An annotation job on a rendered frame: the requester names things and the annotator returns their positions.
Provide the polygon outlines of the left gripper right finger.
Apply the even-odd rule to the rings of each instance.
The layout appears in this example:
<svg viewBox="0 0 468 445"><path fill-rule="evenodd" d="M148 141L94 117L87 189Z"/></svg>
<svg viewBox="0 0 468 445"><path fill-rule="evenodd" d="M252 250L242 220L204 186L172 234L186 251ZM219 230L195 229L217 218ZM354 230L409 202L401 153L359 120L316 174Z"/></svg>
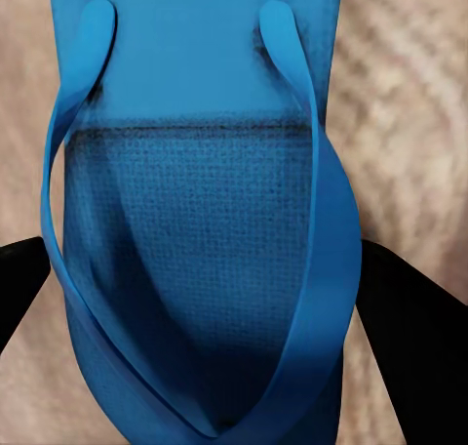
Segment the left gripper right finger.
<svg viewBox="0 0 468 445"><path fill-rule="evenodd" d="M362 239L355 305L407 445L468 445L468 306Z"/></svg>

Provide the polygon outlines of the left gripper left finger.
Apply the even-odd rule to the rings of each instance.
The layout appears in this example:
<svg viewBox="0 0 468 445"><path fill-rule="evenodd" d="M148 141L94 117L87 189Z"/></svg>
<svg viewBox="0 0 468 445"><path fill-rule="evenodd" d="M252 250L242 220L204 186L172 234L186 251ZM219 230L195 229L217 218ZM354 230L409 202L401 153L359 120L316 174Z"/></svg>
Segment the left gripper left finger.
<svg viewBox="0 0 468 445"><path fill-rule="evenodd" d="M0 353L51 273L42 236L0 247Z"/></svg>

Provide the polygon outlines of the sandal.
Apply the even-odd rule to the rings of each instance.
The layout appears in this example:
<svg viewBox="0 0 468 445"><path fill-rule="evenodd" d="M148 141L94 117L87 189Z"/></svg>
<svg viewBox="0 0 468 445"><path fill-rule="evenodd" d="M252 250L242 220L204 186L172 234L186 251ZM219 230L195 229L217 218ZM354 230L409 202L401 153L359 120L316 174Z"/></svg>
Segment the sandal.
<svg viewBox="0 0 468 445"><path fill-rule="evenodd" d="M132 445L336 443L363 256L326 135L340 1L51 0L41 230Z"/></svg>

